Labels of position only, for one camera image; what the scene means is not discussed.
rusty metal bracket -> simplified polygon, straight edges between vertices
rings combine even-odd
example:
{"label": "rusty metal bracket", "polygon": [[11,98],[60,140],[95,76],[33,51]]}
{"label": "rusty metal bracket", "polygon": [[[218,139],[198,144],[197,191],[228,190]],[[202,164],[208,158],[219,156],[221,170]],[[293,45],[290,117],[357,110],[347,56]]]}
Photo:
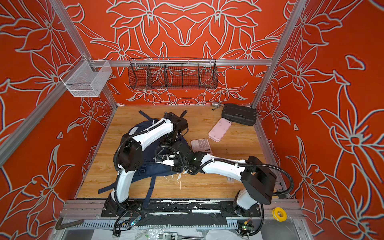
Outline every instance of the rusty metal bracket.
{"label": "rusty metal bracket", "polygon": [[56,230],[61,230],[61,229],[65,229],[67,227],[74,227],[74,226],[83,224],[84,223],[84,219],[77,220],[77,221],[74,221],[74,222],[65,223],[65,224],[62,224],[62,222],[63,222],[63,218],[60,217],[59,220],[56,223],[56,226],[55,226]]}

wooden floor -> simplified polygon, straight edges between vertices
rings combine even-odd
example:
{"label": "wooden floor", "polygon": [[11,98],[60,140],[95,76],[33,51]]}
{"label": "wooden floor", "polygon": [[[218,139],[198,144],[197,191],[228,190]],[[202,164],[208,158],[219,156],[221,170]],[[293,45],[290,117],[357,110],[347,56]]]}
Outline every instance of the wooden floor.
{"label": "wooden floor", "polygon": [[[189,132],[184,136],[191,140],[208,138],[212,152],[217,157],[228,159],[248,159],[255,156],[265,162],[257,135],[253,126],[232,123],[220,142],[208,137],[208,132],[221,118],[221,109],[211,111],[210,106],[125,106],[119,107],[111,126],[100,146],[94,162],[80,189],[78,198],[107,198],[109,192],[98,194],[98,189],[108,186],[116,179],[113,166],[115,153],[121,136],[137,123],[145,121],[138,111],[142,110],[152,118],[162,118],[164,111],[180,115],[185,109],[184,118],[188,121]],[[144,198],[149,188],[150,178],[133,183],[129,189],[130,198]],[[174,174],[157,177],[153,198],[234,198],[238,190],[243,189],[240,182],[228,182],[227,178],[217,174]]]}

black mounting plate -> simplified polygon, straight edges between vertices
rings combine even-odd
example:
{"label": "black mounting plate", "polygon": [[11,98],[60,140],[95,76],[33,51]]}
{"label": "black mounting plate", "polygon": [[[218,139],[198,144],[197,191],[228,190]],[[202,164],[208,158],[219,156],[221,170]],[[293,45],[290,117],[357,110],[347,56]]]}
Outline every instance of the black mounting plate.
{"label": "black mounting plate", "polygon": [[249,210],[242,210],[239,207],[233,207],[233,201],[221,201],[220,202],[220,211],[223,217],[238,217],[239,215],[243,217],[260,217],[259,205],[253,205]]}
{"label": "black mounting plate", "polygon": [[[135,212],[133,212],[132,217],[135,218],[135,217],[139,216],[139,214],[141,214],[143,202],[142,201],[129,201],[128,203],[129,203],[129,205],[131,205],[133,203],[137,203],[139,205],[137,207],[137,209],[134,210]],[[107,202],[104,204],[104,208],[101,212],[102,217],[118,217],[118,214],[116,214],[115,210],[111,207],[110,204],[107,204]]]}

pink pencil case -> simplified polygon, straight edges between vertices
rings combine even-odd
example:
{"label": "pink pencil case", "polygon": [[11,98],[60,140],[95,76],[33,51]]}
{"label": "pink pencil case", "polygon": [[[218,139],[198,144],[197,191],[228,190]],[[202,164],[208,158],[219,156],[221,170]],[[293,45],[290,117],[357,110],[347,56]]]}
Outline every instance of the pink pencil case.
{"label": "pink pencil case", "polygon": [[208,133],[209,138],[216,142],[220,141],[223,138],[224,134],[228,131],[231,124],[231,121],[228,121],[225,118],[220,118],[220,120]]}

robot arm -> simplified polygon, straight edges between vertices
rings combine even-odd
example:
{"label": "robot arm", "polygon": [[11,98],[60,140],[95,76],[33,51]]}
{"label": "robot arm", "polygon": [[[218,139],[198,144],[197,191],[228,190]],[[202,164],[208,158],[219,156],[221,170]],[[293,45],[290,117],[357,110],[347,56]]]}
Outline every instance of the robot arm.
{"label": "robot arm", "polygon": [[[183,118],[186,111],[180,117],[173,113],[165,113],[164,118],[151,127],[137,134],[126,134],[123,136],[121,145],[118,148],[114,158],[117,166],[118,176],[116,184],[107,202],[116,209],[116,214],[125,210],[122,205],[127,204],[129,187],[136,170],[143,164],[143,150],[152,142],[164,136],[165,145],[159,146],[173,149],[167,155],[159,155],[155,152],[156,162],[167,165],[180,165],[189,174],[213,173],[242,182],[245,189],[239,192],[235,203],[243,210],[248,210],[256,203],[271,204],[273,190],[276,182],[276,175],[270,170],[281,171],[282,169],[263,164],[258,158],[250,156],[248,160],[231,160],[215,157],[205,152],[192,152],[188,145],[176,141],[181,132],[188,127],[187,121]],[[286,194],[292,191],[291,187],[280,194]]]}
{"label": "robot arm", "polygon": [[165,142],[173,144],[181,132],[188,127],[187,120],[183,118],[186,113],[184,111],[178,117],[173,113],[166,112],[164,117],[151,127],[136,134],[130,132],[122,137],[119,149],[115,154],[117,157],[114,158],[114,164],[118,170],[115,187],[110,194],[110,198],[114,202],[116,202],[115,196],[118,203],[123,203],[128,199],[133,175],[143,164],[142,152],[151,143],[163,136],[165,136]]}

